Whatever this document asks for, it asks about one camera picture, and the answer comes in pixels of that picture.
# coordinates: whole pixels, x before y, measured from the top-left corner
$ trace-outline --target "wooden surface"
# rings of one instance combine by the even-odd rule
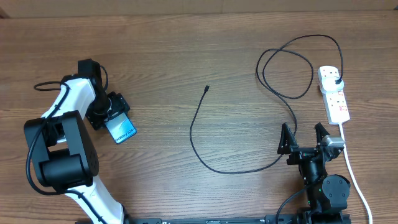
[[[398,0],[0,0],[4,17],[11,18],[363,11],[397,6]]]
[[[57,92],[37,92],[38,82],[76,72],[92,58],[109,73],[109,90],[123,94],[138,133],[115,145],[106,130],[86,127],[99,155],[99,174],[114,198],[134,217],[261,217],[303,187],[286,157],[274,167],[244,175],[220,175],[194,155],[189,126],[206,84],[210,85],[193,130],[203,159],[215,169],[262,167],[276,157],[280,126],[292,118],[282,102],[258,84],[261,52],[305,34],[328,34],[341,45],[345,93],[351,113],[345,134],[357,181],[375,223],[398,215],[398,13],[300,12],[205,16],[5,19],[0,21],[0,223],[73,223],[86,215],[65,196],[38,195],[28,185],[23,125],[48,110]],[[328,39],[289,46],[315,71],[340,67]],[[303,92],[310,68],[280,54],[267,68],[269,82],[287,95]],[[315,74],[310,91],[289,100],[301,146],[314,146],[313,126],[327,125]],[[329,174],[350,179],[344,158]],[[305,205],[289,203],[284,213]],[[353,223],[367,223],[354,187],[348,200]]]

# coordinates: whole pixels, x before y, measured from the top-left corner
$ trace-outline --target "black cable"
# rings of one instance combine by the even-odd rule
[[[37,130],[35,136],[33,137],[33,141],[32,144],[30,145],[29,151],[28,151],[28,155],[26,158],[26,177],[27,180],[30,184],[30,186],[39,194],[42,195],[60,195],[60,194],[76,194],[78,196],[78,198],[81,198],[86,204],[87,207],[90,209],[90,211],[95,215],[95,217],[98,219],[99,222],[102,222],[104,224],[107,224],[105,222],[105,220],[103,220],[103,218],[96,212],[96,210],[94,209],[94,207],[92,206],[92,204],[87,200],[87,198],[83,195],[83,193],[79,193],[77,191],[74,190],[66,190],[64,191],[64,193],[58,193],[58,192],[46,192],[44,190],[41,190],[40,188],[38,188],[38,186],[35,185],[35,183],[33,182],[32,179],[32,174],[30,173],[30,160],[32,159],[32,155],[33,155],[33,150],[35,148],[36,142],[39,139],[39,136],[41,134],[41,132],[43,131],[45,125],[48,123],[49,119],[51,119],[51,117],[60,109],[62,103],[65,101],[65,99],[67,98],[68,94],[69,94],[69,90],[70,87],[68,86],[68,84],[64,83],[64,82],[58,82],[58,81],[52,81],[52,82],[43,82],[43,83],[39,83],[34,85],[34,89],[38,90],[38,91],[54,91],[54,90],[61,90],[60,88],[38,88],[39,86],[44,86],[44,85],[49,85],[49,84],[60,84],[60,85],[64,85],[66,86],[66,91],[65,94],[62,96],[61,100],[58,102],[57,105],[55,105],[55,108],[53,111],[51,111],[51,113],[44,119],[43,123],[40,125],[39,129]]]
[[[289,198],[287,198],[287,199],[282,203],[282,205],[280,205],[280,207],[279,207],[279,209],[278,209],[278,211],[277,211],[277,213],[276,213],[276,216],[275,216],[275,224],[278,224],[279,215],[280,215],[280,212],[282,211],[283,207],[284,207],[289,201],[291,201],[293,198],[295,198],[296,196],[302,194],[302,193],[305,192],[307,189],[309,189],[310,187],[313,187],[315,184],[317,184],[317,183],[319,182],[319,180],[322,178],[322,176],[324,175],[325,164],[326,164],[326,161],[325,161],[325,153],[324,153],[322,150],[321,150],[321,153],[322,153],[322,173],[321,173],[321,175],[319,175],[319,177],[318,177],[312,184],[308,184],[308,185],[305,186],[302,190],[299,190],[298,192],[294,193],[292,196],[290,196]]]
[[[254,169],[254,170],[226,172],[226,171],[218,171],[218,170],[215,170],[215,169],[211,168],[210,166],[208,166],[208,165],[201,159],[201,157],[199,156],[197,150],[195,149],[195,146],[193,145],[193,141],[192,141],[192,127],[193,127],[193,124],[194,124],[194,122],[195,122],[195,119],[197,118],[197,115],[198,115],[198,112],[199,112],[199,108],[200,108],[201,102],[203,101],[203,98],[205,97],[205,95],[206,95],[207,91],[209,90],[209,88],[210,88],[210,86],[208,86],[208,85],[205,87],[205,91],[203,92],[203,95],[202,95],[201,98],[200,98],[200,102],[199,102],[199,105],[198,105],[197,112],[195,113],[195,115],[194,115],[194,117],[193,117],[192,124],[191,124],[191,127],[190,127],[190,129],[189,129],[189,139],[191,140],[191,146],[192,146],[193,151],[194,151],[195,154],[197,155],[199,161],[200,161],[205,167],[207,167],[207,169],[209,169],[209,170],[211,170],[211,171],[213,171],[213,172],[219,173],[219,174],[248,174],[248,173],[252,173],[252,172],[258,172],[258,171],[264,170],[264,169],[266,169],[266,168],[270,168],[270,167],[273,166],[275,163],[277,163],[277,162],[279,161],[279,159],[280,159],[283,155],[280,155],[274,162],[272,162],[271,164],[266,165],[265,167],[261,167],[261,168]]]
[[[105,86],[104,86],[104,90],[106,91],[106,89],[108,88],[108,73],[106,72],[106,69],[104,66],[100,65],[100,67],[104,70],[105,72],[105,76],[106,76],[106,81],[105,81]]]

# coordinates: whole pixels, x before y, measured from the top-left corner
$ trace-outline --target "white power cord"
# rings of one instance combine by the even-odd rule
[[[338,124],[338,127],[339,127],[339,129],[340,129],[341,138],[345,141],[345,138],[344,138],[344,131],[343,131],[343,124],[342,124],[342,123],[339,123],[339,124]],[[353,170],[352,170],[352,168],[351,168],[351,164],[349,163],[348,152],[347,152],[347,146],[346,146],[346,144],[344,144],[344,158],[346,159],[348,172],[349,172],[349,175],[351,176],[351,179],[353,180],[355,189],[356,189],[356,191],[358,192],[359,196],[361,197],[363,204],[365,205],[365,208],[366,208],[366,211],[367,211],[368,217],[369,217],[369,224],[373,224],[373,217],[372,217],[371,208],[369,207],[368,202],[366,201],[365,197],[363,196],[361,189],[359,189],[359,186],[358,186],[358,184],[356,183],[356,179],[355,179]]]

